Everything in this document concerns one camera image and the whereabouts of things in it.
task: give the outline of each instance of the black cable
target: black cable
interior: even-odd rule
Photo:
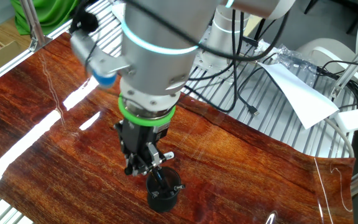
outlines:
[[[226,78],[223,78],[222,81],[218,81],[218,82],[215,82],[215,83],[212,83],[212,84],[207,84],[207,85],[203,85],[203,86],[197,87],[197,88],[194,89],[194,91],[200,90],[200,89],[202,89],[202,88],[207,88],[207,87],[211,87],[211,86],[218,85],[218,84],[220,84],[220,83],[222,83],[222,82],[225,82],[225,81],[226,81],[227,79],[229,79],[230,77],[231,77],[231,75],[228,75]],[[184,97],[190,95],[190,93],[192,93],[192,91],[189,91],[188,93],[186,93],[186,94],[184,94],[183,96],[181,96],[178,101],[181,101],[182,99],[184,99]]]
[[[258,26],[258,29],[256,30],[255,37],[254,37],[255,40],[259,39],[260,31],[262,31],[262,28],[264,27],[265,22],[266,22],[266,19],[262,19],[259,22],[259,26]]]
[[[69,15],[73,18],[68,30],[69,33],[72,34],[74,31],[81,29],[89,34],[99,27],[98,18],[85,10],[89,5],[95,2],[96,0],[80,0],[78,5],[69,12]]]
[[[263,63],[265,63],[268,59],[271,59],[274,55],[276,55],[277,53],[274,53],[274,54],[272,54],[271,56],[269,56],[269,57],[267,57],[264,61],[263,61]],[[243,97],[241,96],[241,92],[243,91],[243,89],[245,88],[245,86],[247,85],[247,83],[248,83],[248,81],[250,80],[250,78],[255,74],[255,73],[257,73],[259,70],[261,70],[261,69],[264,69],[264,68],[258,68],[258,69],[256,69],[256,70],[254,70],[254,71],[252,71],[249,75],[248,75],[248,77],[240,84],[240,86],[239,86],[239,89],[238,89],[238,92],[237,92],[237,94],[238,94],[238,97],[239,97],[239,99],[248,107],[248,110],[249,110],[249,112],[251,113],[251,114],[253,114],[253,115],[258,115],[259,114],[259,112],[257,111],[257,109],[254,107],[254,106],[251,106],[250,104],[248,104],[248,102],[245,100],[245,99],[243,99]]]
[[[241,12],[240,14],[240,30],[244,30],[244,13]],[[240,52],[241,52],[241,47],[242,47],[242,34],[240,32],[240,39],[239,39],[239,45],[237,47],[237,52],[236,52],[236,55],[239,55]],[[189,81],[201,81],[201,80],[207,80],[207,79],[211,79],[211,78],[215,78],[215,77],[218,77],[220,75],[222,75],[223,73],[227,72],[231,67],[233,66],[233,62],[230,62],[230,64],[223,70],[221,70],[220,72],[218,73],[215,73],[213,75],[210,75],[210,76],[207,76],[207,77],[201,77],[201,78],[189,78],[188,80]]]
[[[339,75],[339,74],[344,73],[344,72],[345,72],[345,70],[342,70],[340,72],[333,73],[333,75]]]
[[[186,40],[187,42],[189,42],[192,45],[198,46],[199,48],[211,53],[211,54],[215,54],[217,56],[220,57],[224,57],[224,58],[228,58],[231,60],[237,60],[239,62],[246,62],[246,61],[254,61],[254,60],[259,60],[261,58],[263,58],[264,56],[266,56],[267,54],[270,53],[270,51],[275,47],[275,45],[277,44],[279,38],[281,37],[281,34],[283,33],[285,24],[287,23],[288,20],[288,15],[290,13],[290,11],[288,11],[283,18],[283,22],[277,32],[276,37],[273,39],[272,44],[270,44],[270,46],[266,49],[266,51],[264,51],[263,53],[261,53],[260,55],[257,56],[252,56],[252,57],[240,57],[240,56],[236,56],[235,54],[233,55],[229,55],[226,54],[224,52],[220,52],[218,50],[214,50],[211,49],[203,44],[200,44],[197,40],[195,40],[194,38],[190,37],[188,34],[186,34],[185,32],[183,32],[182,30],[176,28],[174,25],[172,25],[171,23],[169,23],[168,21],[166,21],[165,19],[161,18],[160,16],[158,16],[156,13],[146,9],[144,6],[142,6],[141,4],[137,3],[135,0],[125,0],[126,3],[134,6],[135,8],[137,8],[138,10],[142,11],[143,13],[145,13],[146,15],[150,16],[151,18],[153,18],[154,20],[156,20],[157,22],[159,22],[161,25],[165,26],[167,29],[171,30],[172,32],[174,32],[176,35],[179,35],[181,38],[183,38],[184,40]]]
[[[94,49],[96,48],[98,42],[99,42],[99,37],[98,37],[97,41],[94,42],[94,45],[93,45],[91,51],[89,52],[87,58],[85,59],[85,78],[88,78],[88,64],[89,64],[89,60],[90,60],[90,58],[91,58],[91,56],[92,56],[92,53],[93,53]]]
[[[262,36],[266,33],[266,31],[273,25],[273,23],[275,22],[276,20],[273,20],[267,27],[266,29],[260,34],[258,40],[260,40],[262,38]]]
[[[349,65],[357,65],[358,66],[358,63],[357,62],[345,62],[345,61],[341,61],[341,60],[332,60],[332,61],[329,61],[327,63],[325,63],[325,65],[323,66],[322,70],[324,71],[324,69],[327,67],[327,65],[329,65],[330,63],[346,63],[346,64],[349,64]],[[318,78],[320,76],[329,76],[331,78],[338,78],[336,77],[334,74],[332,73],[329,73],[327,75],[322,75],[321,71],[317,74],[317,79],[316,79],[316,82],[314,83],[314,85],[316,85],[317,81],[318,81]],[[345,106],[341,106],[339,107],[339,109],[343,109],[343,108],[347,108],[347,107],[350,107],[350,106],[358,106],[358,103],[353,103],[351,105],[345,105]]]
[[[236,10],[233,9],[232,11],[232,22],[231,22],[231,28],[232,30],[235,30],[236,28]],[[234,32],[232,32],[231,34],[231,39],[232,39],[232,51],[233,51],[233,55],[236,54],[236,35]],[[201,95],[200,93],[198,93],[196,90],[194,90],[193,88],[186,86],[185,88],[191,92],[193,92],[194,94],[196,94],[198,97],[200,97],[201,99],[203,99],[205,102],[207,102],[209,105],[211,105],[212,107],[216,108],[219,111],[225,112],[225,113],[229,113],[231,112],[234,107],[236,106],[236,102],[237,102],[237,63],[236,60],[233,59],[233,67],[234,67],[234,71],[233,71],[233,76],[234,76],[234,98],[233,98],[233,102],[232,105],[230,106],[230,108],[228,110],[222,109],[219,106],[215,105],[214,103],[212,103],[210,100],[208,100],[206,97],[204,97],[203,95]]]

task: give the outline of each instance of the white cable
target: white cable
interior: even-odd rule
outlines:
[[[342,130],[336,126],[330,119],[326,118],[324,119],[325,122],[327,122],[327,124],[329,124],[331,127],[333,127],[333,129],[335,129],[335,131],[341,136],[341,138],[343,138],[343,140],[345,141],[345,144],[347,146],[347,150],[349,151],[349,155],[351,158],[354,158],[354,151],[353,151],[353,147],[351,142],[348,140],[348,138],[346,137],[346,135],[342,132]]]

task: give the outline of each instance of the wood grain sheet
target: wood grain sheet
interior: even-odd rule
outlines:
[[[63,104],[85,80],[67,34],[0,78],[0,157],[34,142],[5,171],[0,197],[35,223],[265,223],[272,212],[277,223],[353,223],[353,159],[306,156],[190,97],[157,144],[175,153],[164,165],[186,189],[171,212],[152,211],[145,177],[123,171],[118,86]]]

